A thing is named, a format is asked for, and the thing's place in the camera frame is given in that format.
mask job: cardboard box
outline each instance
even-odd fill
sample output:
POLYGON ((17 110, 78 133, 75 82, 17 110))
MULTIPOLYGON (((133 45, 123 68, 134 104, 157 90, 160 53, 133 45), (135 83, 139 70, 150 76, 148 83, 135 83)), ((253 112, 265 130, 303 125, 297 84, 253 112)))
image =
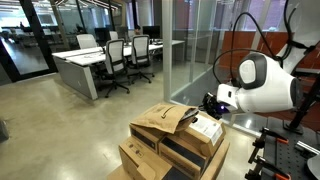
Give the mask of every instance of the cardboard box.
POLYGON ((133 178, 120 165, 107 176, 107 180, 133 180, 133 178))
POLYGON ((204 156, 211 157, 219 148, 226 131, 221 121, 200 112, 195 123, 176 135, 197 148, 204 156))
POLYGON ((138 139, 141 143, 145 144, 154 153, 158 154, 158 144, 165 136, 165 132, 155 128, 146 128, 130 124, 131 136, 138 139))
POLYGON ((133 137, 119 146, 124 170, 135 180, 189 179, 133 137))
POLYGON ((223 140, 206 171, 203 173, 201 180, 217 179, 223 163, 226 159, 229 146, 230 143, 227 140, 223 140))
POLYGON ((165 136, 159 144, 159 156, 192 179, 200 179, 210 157, 175 135, 165 136))

